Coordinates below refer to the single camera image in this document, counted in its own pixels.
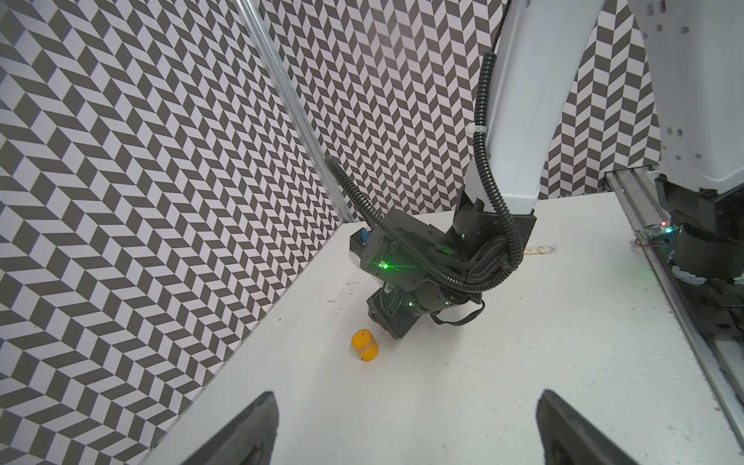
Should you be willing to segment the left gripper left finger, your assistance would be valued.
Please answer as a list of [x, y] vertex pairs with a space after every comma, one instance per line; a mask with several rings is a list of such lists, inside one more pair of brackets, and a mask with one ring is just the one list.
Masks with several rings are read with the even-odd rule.
[[279, 409], [275, 395], [272, 391], [265, 391], [183, 464], [269, 464], [278, 428]]

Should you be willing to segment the orange paint jar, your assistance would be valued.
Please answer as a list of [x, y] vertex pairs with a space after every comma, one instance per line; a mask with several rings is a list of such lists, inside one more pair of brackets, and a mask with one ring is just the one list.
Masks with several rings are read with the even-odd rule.
[[364, 362], [371, 362], [379, 354], [379, 345], [369, 329], [357, 331], [352, 337], [351, 346]]

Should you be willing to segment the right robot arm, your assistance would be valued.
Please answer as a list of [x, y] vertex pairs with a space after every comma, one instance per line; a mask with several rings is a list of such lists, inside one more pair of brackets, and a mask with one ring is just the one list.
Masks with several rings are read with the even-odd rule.
[[[482, 58], [472, 161], [447, 231], [379, 211], [333, 157], [329, 171], [362, 215], [350, 239], [379, 282], [370, 319], [404, 337], [422, 317], [474, 303], [521, 265], [548, 147], [598, 1], [511, 1]], [[697, 330], [743, 331], [743, 5], [633, 1], [657, 106], [654, 174], [670, 221], [637, 233], [660, 247]]]

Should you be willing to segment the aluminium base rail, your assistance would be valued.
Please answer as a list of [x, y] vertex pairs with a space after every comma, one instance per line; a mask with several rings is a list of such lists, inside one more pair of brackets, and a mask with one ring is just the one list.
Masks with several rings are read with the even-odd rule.
[[633, 229], [632, 245], [647, 257], [716, 400], [743, 442], [743, 298], [689, 284], [672, 273], [670, 239], [641, 239], [639, 231], [672, 222], [653, 182], [656, 167], [614, 170], [604, 189], [618, 197]]

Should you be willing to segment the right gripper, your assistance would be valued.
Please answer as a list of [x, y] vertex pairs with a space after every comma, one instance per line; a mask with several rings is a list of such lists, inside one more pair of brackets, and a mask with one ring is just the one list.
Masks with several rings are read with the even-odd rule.
[[414, 294], [391, 284], [383, 285], [366, 303], [369, 318], [393, 339], [402, 339], [421, 317], [430, 313]]

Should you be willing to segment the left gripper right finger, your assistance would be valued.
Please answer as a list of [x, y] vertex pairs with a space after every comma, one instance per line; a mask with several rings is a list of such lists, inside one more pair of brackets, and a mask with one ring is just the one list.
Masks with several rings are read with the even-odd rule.
[[542, 392], [536, 420], [546, 464], [637, 464], [552, 389]]

